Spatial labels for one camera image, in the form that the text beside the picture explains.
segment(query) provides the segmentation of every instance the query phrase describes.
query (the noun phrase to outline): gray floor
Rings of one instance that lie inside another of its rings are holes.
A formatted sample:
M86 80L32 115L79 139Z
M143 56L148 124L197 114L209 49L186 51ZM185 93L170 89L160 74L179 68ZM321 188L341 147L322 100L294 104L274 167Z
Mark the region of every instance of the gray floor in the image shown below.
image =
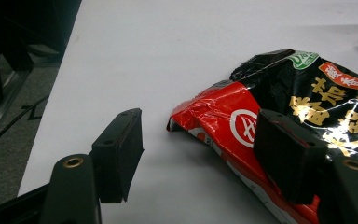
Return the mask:
M6 77L11 70L1 61L1 74ZM38 64L25 79L15 100L0 120L0 131L27 105L32 105L50 93L60 62ZM34 113L29 111L0 138L0 204L17 197L46 103L47 101L44 101L38 105Z

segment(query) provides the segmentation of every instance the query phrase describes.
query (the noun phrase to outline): crinkled wrapper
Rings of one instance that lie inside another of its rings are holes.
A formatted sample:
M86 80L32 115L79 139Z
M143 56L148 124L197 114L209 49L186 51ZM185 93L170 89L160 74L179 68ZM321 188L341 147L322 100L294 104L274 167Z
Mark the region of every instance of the crinkled wrapper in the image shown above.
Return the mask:
M324 140L326 160L358 159L358 74L317 53L292 49L254 56L227 80L177 106L167 130L210 145L282 223L318 223L313 204L287 202L252 150L260 108L284 114Z

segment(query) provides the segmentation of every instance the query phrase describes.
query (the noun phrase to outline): red logo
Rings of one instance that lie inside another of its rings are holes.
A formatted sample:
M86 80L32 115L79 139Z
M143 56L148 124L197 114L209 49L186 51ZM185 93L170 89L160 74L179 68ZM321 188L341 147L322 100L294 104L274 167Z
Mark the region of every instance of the red logo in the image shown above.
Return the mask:
M353 77L342 73L339 69L330 62L323 63L319 69L324 72L336 84L358 90L358 77Z

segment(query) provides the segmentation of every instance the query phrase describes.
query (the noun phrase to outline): white circle logo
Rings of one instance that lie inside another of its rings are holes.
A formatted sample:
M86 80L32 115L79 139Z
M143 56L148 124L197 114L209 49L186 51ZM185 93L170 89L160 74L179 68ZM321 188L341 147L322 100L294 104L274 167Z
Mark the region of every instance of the white circle logo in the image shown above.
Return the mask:
M231 114L229 128L234 137L243 145L253 147L257 115L249 110L239 109Z

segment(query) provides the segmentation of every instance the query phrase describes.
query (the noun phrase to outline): green label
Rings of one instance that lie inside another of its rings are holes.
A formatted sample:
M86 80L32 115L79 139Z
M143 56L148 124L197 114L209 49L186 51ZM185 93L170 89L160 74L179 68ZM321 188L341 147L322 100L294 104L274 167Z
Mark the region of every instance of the green label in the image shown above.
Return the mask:
M318 58L319 54L312 52L297 51L296 53L287 57L292 60L293 67L298 70L306 69L313 64Z

